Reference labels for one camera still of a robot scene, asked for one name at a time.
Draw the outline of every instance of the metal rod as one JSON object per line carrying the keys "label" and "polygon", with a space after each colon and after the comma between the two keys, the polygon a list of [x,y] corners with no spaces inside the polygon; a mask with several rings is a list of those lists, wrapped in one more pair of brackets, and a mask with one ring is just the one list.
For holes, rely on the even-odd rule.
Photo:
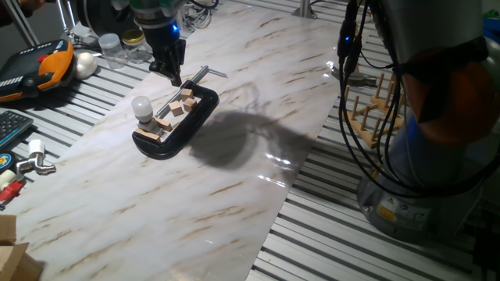
{"label": "metal rod", "polygon": [[73,9],[71,8],[70,0],[66,0],[66,10],[67,10],[68,14],[70,15],[71,24],[73,24],[72,28],[76,27],[77,24],[75,23],[75,17],[73,16]]}
{"label": "metal rod", "polygon": [[[209,67],[203,66],[202,69],[198,71],[198,73],[196,73],[196,75],[194,75],[193,78],[191,78],[191,82],[193,82],[194,84],[198,84],[208,72],[209,72]],[[179,100],[180,93],[182,93],[183,89],[184,87],[181,85],[179,87],[179,91],[165,105],[163,105],[162,108],[159,109],[159,111],[155,115],[156,118],[162,119],[163,117],[166,116],[166,114],[170,111],[169,107],[170,102]]]}
{"label": "metal rod", "polygon": [[37,37],[34,35],[33,30],[31,29],[30,24],[27,22],[26,17],[24,16],[19,4],[15,0],[6,0],[4,1],[6,4],[5,7],[7,12],[9,13],[12,21],[17,27],[17,30],[20,32],[21,37],[23,37],[26,45],[28,47],[34,47],[37,44],[40,44]]}
{"label": "metal rod", "polygon": [[63,12],[63,4],[61,3],[61,0],[57,0],[57,6],[59,8],[59,16],[61,17],[62,21],[62,28],[64,29],[64,32],[68,32],[68,26],[66,25],[66,20],[64,19],[64,12]]}
{"label": "metal rod", "polygon": [[217,76],[221,76],[221,77],[224,77],[224,78],[227,78],[227,74],[225,73],[221,73],[220,71],[217,71],[217,70],[214,70],[214,69],[209,69],[209,72],[211,74],[215,74]]}

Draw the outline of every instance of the small wooden cube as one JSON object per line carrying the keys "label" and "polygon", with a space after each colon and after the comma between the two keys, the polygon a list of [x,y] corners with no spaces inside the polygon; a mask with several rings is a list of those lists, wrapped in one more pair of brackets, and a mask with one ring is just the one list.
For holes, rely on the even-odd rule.
{"label": "small wooden cube", "polygon": [[168,132],[170,132],[172,130],[172,124],[166,120],[163,120],[163,119],[160,119],[160,118],[155,118],[155,121],[156,123],[158,124],[158,126]]}
{"label": "small wooden cube", "polygon": [[150,140],[152,140],[156,143],[160,142],[159,135],[157,135],[155,133],[149,133],[149,132],[146,132],[145,130],[139,129],[139,128],[135,129],[135,133],[139,133],[139,134],[149,138]]}
{"label": "small wooden cube", "polygon": [[180,106],[180,102],[174,101],[169,103],[170,110],[172,111],[172,114],[174,116],[179,116],[181,114],[184,114],[184,111],[182,110],[182,107]]}
{"label": "small wooden cube", "polygon": [[193,98],[188,98],[184,102],[184,110],[186,112],[191,112],[191,110],[195,109],[195,107],[196,107],[197,104],[198,103]]}
{"label": "small wooden cube", "polygon": [[186,101],[188,98],[194,98],[192,89],[183,89],[180,93],[180,99]]}

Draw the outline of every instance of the keyboard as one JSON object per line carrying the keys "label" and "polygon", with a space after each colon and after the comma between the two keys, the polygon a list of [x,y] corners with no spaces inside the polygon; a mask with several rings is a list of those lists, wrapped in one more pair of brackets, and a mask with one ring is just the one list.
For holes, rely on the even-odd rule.
{"label": "keyboard", "polygon": [[0,115],[0,150],[27,130],[33,120],[10,110]]}

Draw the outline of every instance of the white ball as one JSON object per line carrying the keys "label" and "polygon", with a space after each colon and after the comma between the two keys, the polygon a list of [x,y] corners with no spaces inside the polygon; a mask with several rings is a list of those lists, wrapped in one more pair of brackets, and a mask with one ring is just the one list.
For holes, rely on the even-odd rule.
{"label": "white ball", "polygon": [[97,59],[90,53],[81,53],[77,57],[77,79],[85,79],[97,69]]}

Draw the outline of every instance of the blue object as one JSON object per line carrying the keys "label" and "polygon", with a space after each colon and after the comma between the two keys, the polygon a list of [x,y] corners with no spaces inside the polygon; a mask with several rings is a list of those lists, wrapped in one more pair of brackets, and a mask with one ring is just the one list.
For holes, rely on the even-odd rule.
{"label": "blue object", "polygon": [[483,35],[500,44],[500,20],[484,19]]}

